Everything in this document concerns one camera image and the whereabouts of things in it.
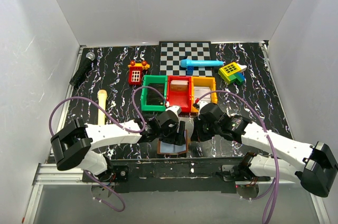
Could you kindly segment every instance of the blue toy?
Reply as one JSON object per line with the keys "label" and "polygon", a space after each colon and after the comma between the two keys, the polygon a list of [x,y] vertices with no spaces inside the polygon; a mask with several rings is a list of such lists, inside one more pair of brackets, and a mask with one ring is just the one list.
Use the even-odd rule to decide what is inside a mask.
{"label": "blue toy", "polygon": [[224,66],[224,62],[218,60],[182,59],[180,66],[186,68],[186,75],[192,75],[194,67],[222,67]]}

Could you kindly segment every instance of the yellow bin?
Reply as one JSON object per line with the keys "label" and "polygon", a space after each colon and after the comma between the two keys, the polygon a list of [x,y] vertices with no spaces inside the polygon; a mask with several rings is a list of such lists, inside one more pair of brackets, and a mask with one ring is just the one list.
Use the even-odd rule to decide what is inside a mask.
{"label": "yellow bin", "polygon": [[[214,77],[191,77],[191,112],[192,113],[197,113],[199,112],[195,107],[193,107],[192,105],[195,102],[196,98],[199,98],[199,96],[194,96],[195,91],[194,91],[194,87],[209,87],[210,91],[212,90],[216,90],[216,81]],[[216,93],[212,93],[211,94],[211,102],[213,102],[214,104],[217,104],[217,94]]]}

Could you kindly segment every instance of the yellow and green toy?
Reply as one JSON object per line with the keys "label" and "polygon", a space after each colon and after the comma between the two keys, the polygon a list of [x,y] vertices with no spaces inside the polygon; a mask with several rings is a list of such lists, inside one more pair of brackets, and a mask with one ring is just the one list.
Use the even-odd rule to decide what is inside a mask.
{"label": "yellow and green toy", "polygon": [[236,83],[241,85],[245,82],[245,77],[242,74],[246,70],[247,66],[242,66],[236,62],[230,63],[218,70],[218,74],[227,83]]}

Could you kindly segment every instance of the wooden rolling pin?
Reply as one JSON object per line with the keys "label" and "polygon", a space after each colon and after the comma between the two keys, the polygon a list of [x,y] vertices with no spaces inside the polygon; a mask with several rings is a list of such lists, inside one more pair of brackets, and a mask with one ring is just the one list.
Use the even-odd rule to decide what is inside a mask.
{"label": "wooden rolling pin", "polygon": [[[99,99],[99,106],[104,110],[106,110],[107,97],[108,95],[105,90],[101,89],[98,91],[97,98]],[[99,113],[98,113],[97,124],[98,125],[106,124],[106,115],[101,110],[99,110]]]}

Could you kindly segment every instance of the black microphone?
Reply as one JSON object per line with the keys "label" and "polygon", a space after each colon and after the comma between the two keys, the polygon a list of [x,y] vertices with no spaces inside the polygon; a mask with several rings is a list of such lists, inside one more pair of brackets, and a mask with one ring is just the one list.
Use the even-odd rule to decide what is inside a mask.
{"label": "black microphone", "polygon": [[79,69],[74,74],[73,78],[69,81],[69,84],[77,87],[81,80],[84,78],[86,73],[90,70],[91,64],[95,59],[95,54],[93,52],[88,52],[85,59],[80,63]]}

